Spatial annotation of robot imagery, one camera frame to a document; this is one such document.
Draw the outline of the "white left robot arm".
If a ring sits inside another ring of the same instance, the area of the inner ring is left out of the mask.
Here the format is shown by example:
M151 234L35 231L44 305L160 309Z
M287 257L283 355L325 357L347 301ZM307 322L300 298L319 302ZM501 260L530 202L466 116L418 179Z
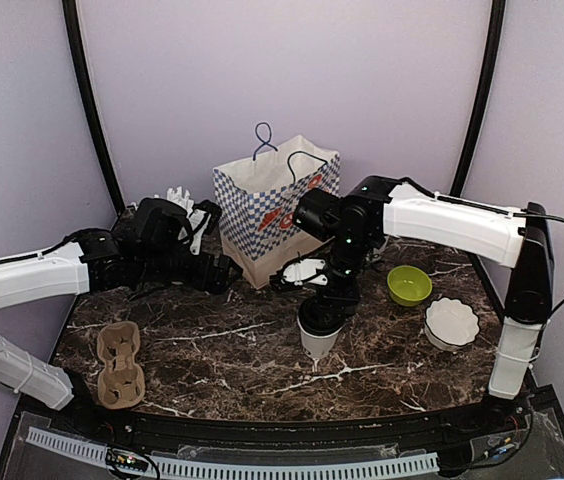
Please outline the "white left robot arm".
M59 296L79 296L146 283L185 284L222 294L241 276L230 257L194 253L174 238L155 244L130 232L85 229L59 244L0 259L0 310ZM54 367L0 335L0 384L63 411L82 436L103 427L102 412L92 406L87 386L70 370Z

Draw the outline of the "brown cardboard cup carrier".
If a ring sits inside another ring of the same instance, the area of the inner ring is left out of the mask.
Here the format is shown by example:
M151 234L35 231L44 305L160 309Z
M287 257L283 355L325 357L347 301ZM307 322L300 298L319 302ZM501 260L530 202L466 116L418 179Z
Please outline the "brown cardboard cup carrier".
M97 338L98 358L103 368L98 375L99 402L109 410L138 405L145 397L145 376L136 362L141 346L138 325L123 321L104 327Z

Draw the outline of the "checkered blue paper bag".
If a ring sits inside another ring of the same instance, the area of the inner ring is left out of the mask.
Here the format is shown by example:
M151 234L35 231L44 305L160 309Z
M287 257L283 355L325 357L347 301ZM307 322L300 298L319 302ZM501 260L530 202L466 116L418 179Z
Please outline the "checkered blue paper bag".
M272 142L266 122L255 126L258 147L251 156L213 168L223 253L243 269L256 289L289 260L323 243L293 224L299 199L313 188L338 194L341 160L302 135Z

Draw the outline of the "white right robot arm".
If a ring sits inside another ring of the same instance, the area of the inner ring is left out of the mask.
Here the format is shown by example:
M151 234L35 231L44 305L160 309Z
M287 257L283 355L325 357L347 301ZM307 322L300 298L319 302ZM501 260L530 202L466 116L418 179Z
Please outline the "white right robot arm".
M366 255L388 237L437 243L510 269L505 319L488 383L490 397L472 413L473 426L492 434L511 416L508 400L521 390L553 309L554 260L544 212L536 203L524 209L492 206L430 192L408 177L369 176L343 197L308 190L294 223L332 243L327 284L318 290L320 320L353 311L357 301L348 291Z

